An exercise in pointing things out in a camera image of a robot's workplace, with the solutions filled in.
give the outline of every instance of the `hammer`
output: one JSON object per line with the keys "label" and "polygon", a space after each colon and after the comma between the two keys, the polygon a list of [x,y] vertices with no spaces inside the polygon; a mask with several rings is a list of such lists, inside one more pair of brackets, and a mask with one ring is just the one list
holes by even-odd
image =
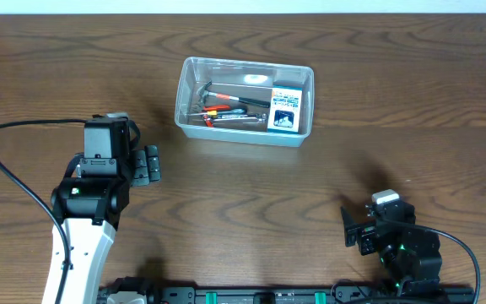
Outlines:
{"label": "hammer", "polygon": [[200,104],[202,107],[205,106],[206,104],[206,97],[208,96],[215,96],[219,99],[224,99],[224,100],[235,100],[239,101],[241,103],[251,105],[251,106],[260,106],[264,108],[268,108],[271,103],[267,101],[262,101],[262,100],[255,100],[252,98],[245,98],[245,97],[236,97],[236,96],[230,96],[230,95],[225,95],[225,94],[220,94],[220,93],[214,93],[208,88],[211,86],[212,82],[209,81],[206,85],[204,85],[202,88],[200,88],[197,92],[198,96],[200,96]]}

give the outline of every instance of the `plastic bin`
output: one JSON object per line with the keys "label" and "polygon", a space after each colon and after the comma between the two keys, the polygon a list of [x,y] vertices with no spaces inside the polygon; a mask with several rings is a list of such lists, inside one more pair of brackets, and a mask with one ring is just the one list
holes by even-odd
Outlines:
{"label": "plastic bin", "polygon": [[[187,114],[196,109],[194,105],[200,101],[197,92],[209,81],[213,82],[210,87],[213,92],[264,101],[271,101],[273,86],[301,89],[299,132],[271,133],[267,131],[267,124],[211,128],[200,119],[192,120]],[[231,106],[240,104],[234,100],[218,100],[213,96],[207,98],[208,106],[226,103]],[[248,106],[248,111],[268,113],[269,109]],[[313,111],[314,73],[311,68],[189,57],[183,63],[177,90],[175,124],[183,129],[189,138],[299,147],[311,133]]]}

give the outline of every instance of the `white wall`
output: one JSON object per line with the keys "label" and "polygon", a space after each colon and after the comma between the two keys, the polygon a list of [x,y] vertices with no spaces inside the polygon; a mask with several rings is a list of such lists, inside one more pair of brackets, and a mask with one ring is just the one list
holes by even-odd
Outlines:
{"label": "white wall", "polygon": [[486,13],[486,0],[0,0],[0,14]]}

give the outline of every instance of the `transparent box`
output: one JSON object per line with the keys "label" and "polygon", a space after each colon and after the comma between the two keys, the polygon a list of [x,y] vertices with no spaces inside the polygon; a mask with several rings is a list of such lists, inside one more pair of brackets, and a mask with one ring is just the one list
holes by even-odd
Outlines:
{"label": "transparent box", "polygon": [[[203,117],[189,114],[201,111],[198,91],[209,81],[212,85],[208,90],[212,92],[267,102],[271,102],[273,86],[302,90],[299,131],[272,133],[267,131],[267,123],[228,123],[208,127]],[[242,105],[239,101],[215,96],[207,97],[206,105],[244,106],[248,113],[269,114],[268,108]],[[313,111],[314,73],[309,67],[189,57],[183,63],[177,90],[175,124],[189,138],[299,147],[311,133]]]}

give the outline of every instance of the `wood grain surface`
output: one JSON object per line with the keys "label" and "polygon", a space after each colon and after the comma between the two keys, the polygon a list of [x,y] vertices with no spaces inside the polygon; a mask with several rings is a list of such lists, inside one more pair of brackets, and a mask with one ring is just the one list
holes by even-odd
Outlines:
{"label": "wood grain surface", "polygon": [[[189,56],[313,68],[310,137],[186,138],[173,113]],[[378,257],[344,246],[339,206],[363,214],[393,188],[473,249],[486,303],[486,15],[0,16],[0,122],[110,111],[159,146],[163,180],[132,190],[103,284],[377,280]],[[0,131],[0,158],[46,200],[81,150],[80,126]],[[461,248],[440,252],[443,282],[474,284]],[[50,255],[50,221],[0,172],[0,303],[40,302]]]}

